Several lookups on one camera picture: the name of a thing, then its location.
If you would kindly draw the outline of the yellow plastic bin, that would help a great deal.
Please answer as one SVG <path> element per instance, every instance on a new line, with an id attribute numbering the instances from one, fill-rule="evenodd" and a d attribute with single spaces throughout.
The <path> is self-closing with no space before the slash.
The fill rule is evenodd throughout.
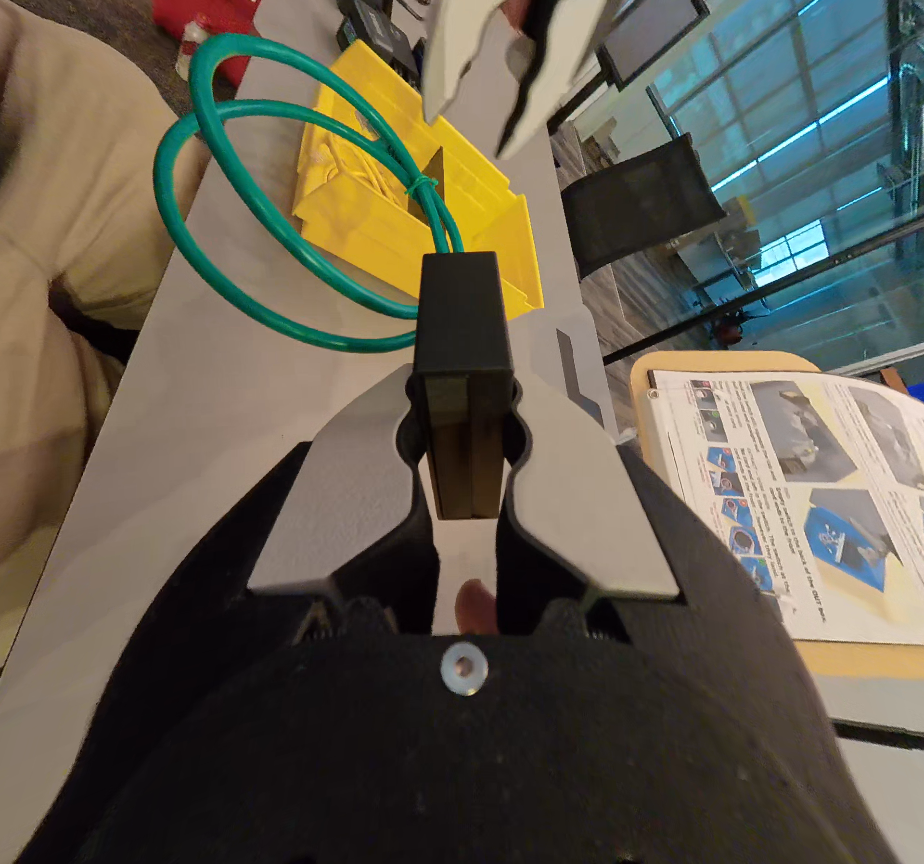
<path id="1" fill-rule="evenodd" d="M 505 313 L 545 305 L 526 198 L 450 123 L 428 126 L 421 96 L 365 43 L 340 54 L 332 71 L 387 121 L 416 165 L 440 181 L 466 251 L 496 253 Z M 363 149 L 312 124 L 304 128 L 292 214 L 307 242 L 417 297 L 432 231 L 410 209 L 406 186 Z"/>

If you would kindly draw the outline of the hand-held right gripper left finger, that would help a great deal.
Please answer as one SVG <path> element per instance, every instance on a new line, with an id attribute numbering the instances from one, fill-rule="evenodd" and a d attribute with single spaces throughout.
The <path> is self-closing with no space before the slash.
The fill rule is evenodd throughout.
<path id="1" fill-rule="evenodd" d="M 370 598 L 392 612 L 399 632 L 432 632 L 438 553 L 410 375 L 401 365 L 313 439 L 248 579 L 251 592 L 321 595 L 338 609 Z"/>

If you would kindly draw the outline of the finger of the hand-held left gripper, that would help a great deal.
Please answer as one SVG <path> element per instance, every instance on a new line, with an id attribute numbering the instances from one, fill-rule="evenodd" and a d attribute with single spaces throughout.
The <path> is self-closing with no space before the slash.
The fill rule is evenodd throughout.
<path id="1" fill-rule="evenodd" d="M 514 39 L 505 53 L 516 96 L 495 155 L 505 161 L 546 126 L 587 60 L 607 0 L 541 0 L 532 36 Z"/>
<path id="2" fill-rule="evenodd" d="M 436 0 L 432 5 L 421 74 L 422 112 L 428 124 L 434 124 L 455 99 L 491 15 L 506 1 Z"/>

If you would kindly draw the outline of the dark computer monitor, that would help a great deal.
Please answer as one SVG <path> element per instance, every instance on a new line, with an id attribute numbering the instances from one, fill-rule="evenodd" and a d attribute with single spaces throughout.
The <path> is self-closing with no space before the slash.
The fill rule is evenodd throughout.
<path id="1" fill-rule="evenodd" d="M 709 15 L 705 0 L 635 0 L 597 49 L 607 86 L 623 90 Z"/>

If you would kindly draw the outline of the black port box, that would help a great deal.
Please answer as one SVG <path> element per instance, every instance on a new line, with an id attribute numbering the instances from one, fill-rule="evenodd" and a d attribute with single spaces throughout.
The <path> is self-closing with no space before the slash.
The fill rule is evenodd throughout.
<path id="1" fill-rule="evenodd" d="M 514 364 L 496 253 L 424 256 L 408 389 L 437 516 L 498 518 Z"/>

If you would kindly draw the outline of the clear plastic bottle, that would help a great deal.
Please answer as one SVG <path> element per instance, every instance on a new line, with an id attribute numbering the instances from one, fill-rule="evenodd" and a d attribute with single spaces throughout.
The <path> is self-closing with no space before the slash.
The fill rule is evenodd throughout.
<path id="1" fill-rule="evenodd" d="M 184 82 L 189 83 L 193 56 L 212 36 L 211 29 L 202 15 L 197 15 L 183 27 L 175 71 Z"/>

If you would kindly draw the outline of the person's right hand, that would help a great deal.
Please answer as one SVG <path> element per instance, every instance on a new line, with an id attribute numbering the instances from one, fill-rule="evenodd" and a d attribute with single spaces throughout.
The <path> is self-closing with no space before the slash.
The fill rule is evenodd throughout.
<path id="1" fill-rule="evenodd" d="M 456 594 L 455 616 L 462 636 L 499 635 L 495 595 L 477 579 L 467 580 Z"/>

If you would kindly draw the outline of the black power adapter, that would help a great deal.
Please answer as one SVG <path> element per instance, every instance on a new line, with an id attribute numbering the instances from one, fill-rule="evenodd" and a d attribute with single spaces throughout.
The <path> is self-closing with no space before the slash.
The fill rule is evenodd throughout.
<path id="1" fill-rule="evenodd" d="M 416 90 L 421 73 L 407 35 L 381 10 L 363 0 L 352 0 L 335 35 L 341 51 L 364 42 L 389 68 Z"/>

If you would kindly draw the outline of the black mesh chair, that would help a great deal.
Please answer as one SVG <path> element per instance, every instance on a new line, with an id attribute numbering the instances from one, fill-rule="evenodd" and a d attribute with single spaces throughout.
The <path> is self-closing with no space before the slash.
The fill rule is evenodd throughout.
<path id="1" fill-rule="evenodd" d="M 561 201 L 579 280 L 726 216 L 689 133 L 578 179 Z"/>

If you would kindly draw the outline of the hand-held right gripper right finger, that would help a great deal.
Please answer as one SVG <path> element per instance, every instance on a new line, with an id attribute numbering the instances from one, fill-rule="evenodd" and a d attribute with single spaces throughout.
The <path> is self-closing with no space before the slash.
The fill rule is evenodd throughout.
<path id="1" fill-rule="evenodd" d="M 500 633 L 529 635 L 552 602 L 672 603 L 680 588 L 617 446 L 534 373 L 514 379 L 496 526 Z"/>

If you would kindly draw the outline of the person's beige clothing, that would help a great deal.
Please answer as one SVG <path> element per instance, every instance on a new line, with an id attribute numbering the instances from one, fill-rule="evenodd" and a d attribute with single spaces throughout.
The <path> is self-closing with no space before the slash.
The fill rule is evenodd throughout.
<path id="1" fill-rule="evenodd" d="M 52 296 L 143 327 L 173 251 L 153 163 L 176 118 L 115 49 L 2 0 L 2 662 L 124 372 Z"/>

